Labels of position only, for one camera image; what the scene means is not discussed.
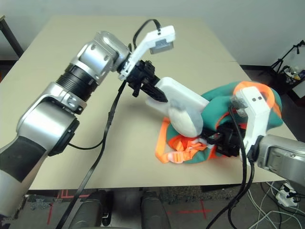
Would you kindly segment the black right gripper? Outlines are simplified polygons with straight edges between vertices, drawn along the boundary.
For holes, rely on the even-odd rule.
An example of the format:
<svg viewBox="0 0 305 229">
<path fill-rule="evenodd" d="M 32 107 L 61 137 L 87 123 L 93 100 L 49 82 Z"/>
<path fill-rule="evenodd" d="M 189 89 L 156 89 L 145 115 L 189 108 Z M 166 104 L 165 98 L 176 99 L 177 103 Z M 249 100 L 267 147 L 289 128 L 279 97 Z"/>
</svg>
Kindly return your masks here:
<svg viewBox="0 0 305 229">
<path fill-rule="evenodd" d="M 216 152 L 227 157 L 238 157 L 240 150 L 240 141 L 236 129 L 232 126 L 218 126 L 217 133 L 220 139 L 216 142 Z M 201 138 L 210 145 L 215 143 L 215 131 L 203 129 Z"/>
</svg>

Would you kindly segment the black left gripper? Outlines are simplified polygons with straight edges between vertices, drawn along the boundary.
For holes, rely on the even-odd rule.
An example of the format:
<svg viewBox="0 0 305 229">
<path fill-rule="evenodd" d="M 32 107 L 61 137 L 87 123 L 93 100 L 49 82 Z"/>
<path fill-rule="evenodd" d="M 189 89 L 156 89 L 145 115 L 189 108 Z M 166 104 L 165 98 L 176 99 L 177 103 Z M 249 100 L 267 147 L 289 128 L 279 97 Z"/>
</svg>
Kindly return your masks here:
<svg viewBox="0 0 305 229">
<path fill-rule="evenodd" d="M 133 89 L 132 95 L 137 97 L 140 90 L 145 92 L 152 99 L 166 103 L 167 97 L 162 90 L 156 87 L 159 82 L 159 78 L 155 75 L 155 67 L 150 61 L 140 60 L 136 63 L 131 70 L 126 81 L 128 85 Z"/>
</svg>

